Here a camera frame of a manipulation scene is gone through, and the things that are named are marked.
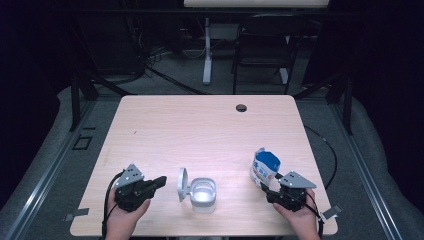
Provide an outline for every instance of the black curtain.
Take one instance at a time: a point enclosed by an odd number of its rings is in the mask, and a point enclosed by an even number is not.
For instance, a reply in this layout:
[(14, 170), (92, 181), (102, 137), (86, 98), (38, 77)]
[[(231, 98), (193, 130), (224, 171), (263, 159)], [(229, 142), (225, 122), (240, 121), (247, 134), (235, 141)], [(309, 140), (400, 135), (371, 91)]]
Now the black curtain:
[(0, 6), (1, 134), (0, 207), (25, 174), (59, 110), (57, 93), (70, 84), (48, 14), (37, 1)]
[(389, 173), (424, 213), (424, 21), (418, 1), (396, 5), (374, 35), (354, 75), (354, 96), (367, 109), (387, 156)]

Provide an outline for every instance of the chair leg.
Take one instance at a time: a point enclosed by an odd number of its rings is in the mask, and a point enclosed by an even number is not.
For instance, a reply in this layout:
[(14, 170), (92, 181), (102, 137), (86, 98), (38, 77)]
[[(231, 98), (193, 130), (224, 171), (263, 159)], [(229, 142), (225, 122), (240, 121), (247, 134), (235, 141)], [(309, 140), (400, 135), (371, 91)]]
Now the chair leg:
[(235, 67), (236, 67), (236, 60), (235, 60), (235, 59), (233, 59), (233, 64), (231, 65), (231, 74), (233, 74), (233, 73), (234, 73), (234, 69), (235, 69)]
[(279, 72), (280, 72), (280, 69), (281, 69), (281, 68), (277, 68), (277, 70), (275, 70), (275, 72), (274, 72), (274, 75), (277, 75), (277, 73), (279, 73)]
[(236, 86), (237, 86), (237, 64), (234, 64), (234, 76), (233, 76), (233, 95), (236, 94)]
[(288, 76), (287, 76), (286, 88), (284, 89), (284, 95), (287, 95), (287, 93), (289, 92), (289, 86), (290, 86), (291, 75), (292, 75), (292, 72), (293, 72), (293, 66), (294, 65), (290, 66), (290, 68), (289, 68), (289, 73), (288, 73)]

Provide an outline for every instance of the black chair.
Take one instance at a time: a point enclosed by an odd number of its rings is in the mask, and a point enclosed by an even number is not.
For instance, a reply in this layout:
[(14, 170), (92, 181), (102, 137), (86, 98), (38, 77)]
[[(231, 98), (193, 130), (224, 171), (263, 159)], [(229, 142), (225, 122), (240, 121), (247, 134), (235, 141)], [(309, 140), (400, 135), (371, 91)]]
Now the black chair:
[(287, 94), (300, 40), (308, 21), (301, 16), (256, 14), (239, 25), (232, 66), (233, 94), (236, 94), (238, 67), (280, 68), (288, 70), (284, 94)]

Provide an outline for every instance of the gray carpet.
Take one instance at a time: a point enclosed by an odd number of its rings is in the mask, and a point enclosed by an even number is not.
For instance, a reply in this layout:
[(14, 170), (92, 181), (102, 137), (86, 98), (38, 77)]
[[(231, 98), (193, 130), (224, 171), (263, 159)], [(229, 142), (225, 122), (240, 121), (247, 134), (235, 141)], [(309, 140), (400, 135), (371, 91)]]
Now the gray carpet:
[[(218, 47), (214, 49), (212, 83), (209, 86), (202, 84), (203, 56), (192, 59), (165, 54), (153, 67), (196, 89), (211, 94), (231, 94), (232, 53), (225, 48), (222, 49)], [(290, 94), (302, 90), (300, 81), (302, 69), (307, 64), (307, 56), (307, 51), (300, 54)], [(249, 76), (249, 74), (245, 75), (246, 81), (250, 81)], [(109, 79), (116, 81), (117, 77), (110, 77)], [(149, 71), (137, 81), (119, 86), (140, 95), (187, 94), (183, 89)], [(34, 218), (30, 220), (28, 228), (25, 229), (22, 236), (24, 239), (84, 239), (73, 237), (69, 233), (71, 222), (63, 221), (63, 218), (65, 214), (78, 208), (120, 99), (115, 93), (103, 86), (97, 86), (97, 89), (101, 97), (94, 103), (94, 107), (88, 113), (80, 128), (81, 131), (78, 133), (82, 137), (92, 137), (92, 140), (86, 150), (72, 150), (75, 141), (70, 144), (71, 147), (64, 155), (63, 165), (60, 166), (54, 184), (48, 189), (48, 195), (36, 211)], [(332, 205), (340, 204), (344, 211), (338, 217), (339, 231), (333, 236), (325, 236), (324, 239), (387, 239), (388, 237), (370, 201), (369, 194), (358, 175), (354, 164), (354, 155), (344, 137), (343, 129), (338, 125), (340, 119), (334, 114), (333, 106), (327, 105), (323, 99), (325, 92), (326, 90), (323, 89), (308, 99), (297, 101), (304, 124), (325, 137), (334, 148), (338, 158), (337, 173), (328, 188), (328, 196)], [(242, 94), (252, 93), (249, 90)], [(56, 160), (61, 146), (69, 136), (68, 130), (71, 126), (70, 89), (65, 89), (59, 94), (59, 98), (61, 109), (55, 125), (21, 184), (0, 213), (1, 239), (4, 239), (9, 230), (13, 228), (12, 224), (18, 218), (25, 202), (29, 199), (46, 169)], [(83, 105), (91, 106), (86, 102), (83, 102)], [(352, 129), (354, 139), (383, 198), (386, 200), (387, 207), (392, 213), (402, 237), (404, 239), (420, 239), (421, 236), (424, 236), (424, 217), (401, 195), (396, 184), (388, 175), (384, 151), (378, 135), (366, 111), (356, 101), (353, 105)], [(307, 129), (305, 131), (324, 184), (326, 184), (334, 169), (334, 156), (319, 136)]]

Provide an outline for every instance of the wire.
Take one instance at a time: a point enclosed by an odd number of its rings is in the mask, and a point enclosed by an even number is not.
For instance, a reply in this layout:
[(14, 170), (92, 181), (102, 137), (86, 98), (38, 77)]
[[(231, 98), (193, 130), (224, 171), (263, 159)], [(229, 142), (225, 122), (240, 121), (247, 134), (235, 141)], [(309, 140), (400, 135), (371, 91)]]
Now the wire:
[(285, 193), (285, 194), (287, 196), (289, 196), (292, 200), (299, 202), (300, 204), (302, 204), (303, 206), (305, 206), (306, 208), (311, 210), (311, 212), (317, 217), (317, 219), (318, 219), (318, 236), (319, 236), (319, 238), (322, 239), (322, 233), (324, 232), (324, 221), (322, 220), (321, 216), (319, 215), (318, 206), (315, 202), (315, 199), (309, 193), (306, 192), (306, 194), (309, 196), (309, 198), (311, 198), (312, 202), (314, 203), (315, 209), (313, 209), (311, 206), (309, 206), (306, 203), (303, 203), (299, 199), (293, 197), (291, 194), (289, 194), (289, 193)]
[(327, 139), (325, 137), (321, 136), (321, 134), (319, 134), (318, 132), (316, 132), (312, 128), (310, 128), (310, 127), (308, 127), (306, 125), (303, 125), (303, 126), (306, 129), (308, 129), (309, 131), (315, 133), (318, 137), (320, 137), (325, 142), (325, 144), (327, 144), (327, 146), (330, 148), (331, 152), (333, 153), (333, 156), (334, 156), (334, 170), (333, 170), (333, 174), (330, 177), (330, 180), (325, 185), (325, 189), (327, 189), (330, 186), (330, 184), (333, 182), (333, 179), (336, 176), (336, 172), (337, 172), (338, 159), (337, 159), (336, 151), (334, 151), (334, 148), (330, 145), (330, 143), (327, 141)]
[[(188, 54), (188, 52), (194, 52), (194, 51), (201, 51), (198, 55), (196, 56), (191, 56), (190, 54)], [(206, 51), (206, 48), (203, 49), (199, 49), (199, 50), (183, 50), (183, 53), (186, 57), (191, 58), (191, 59), (196, 59), (201, 57)]]
[(194, 88), (192, 88), (190, 86), (187, 86), (187, 85), (185, 85), (185, 84), (183, 84), (183, 83), (181, 83), (181, 82), (179, 82), (179, 81), (177, 81), (177, 80), (175, 80), (175, 79), (173, 79), (173, 78), (171, 78), (171, 77), (169, 77), (169, 76), (167, 76), (167, 75), (165, 75), (165, 74), (163, 74), (161, 72), (156, 71), (155, 69), (151, 68), (150, 66), (146, 66), (146, 68), (149, 69), (154, 74), (158, 75), (159, 77), (165, 79), (166, 81), (174, 84), (175, 86), (183, 89), (184, 91), (187, 91), (188, 93), (198, 94), (198, 95), (211, 95), (208, 92), (203, 92), (203, 91), (194, 89)]
[(122, 170), (122, 172), (118, 173), (115, 175), (115, 177), (113, 177), (112, 181), (110, 181), (109, 183), (109, 187), (107, 188), (106, 191), (106, 196), (105, 196), (105, 205), (103, 208), (103, 222), (102, 222), (102, 238), (106, 239), (106, 234), (107, 234), (107, 220), (109, 219), (110, 214), (112, 213), (112, 210), (115, 209), (115, 207), (118, 205), (116, 204), (109, 212), (107, 212), (107, 207), (109, 204), (109, 194), (110, 194), (110, 190), (112, 189), (112, 185), (113, 183), (116, 181), (116, 179), (118, 179), (119, 177), (122, 176), (122, 174), (125, 172), (125, 169)]
[(203, 36), (204, 36), (204, 37), (206, 37), (206, 33), (205, 33), (205, 31), (203, 30), (203, 26), (202, 26), (202, 24), (200, 23), (199, 18), (196, 18), (196, 21), (197, 21), (197, 24), (199, 24), (199, 28), (200, 28), (200, 31), (202, 31)]

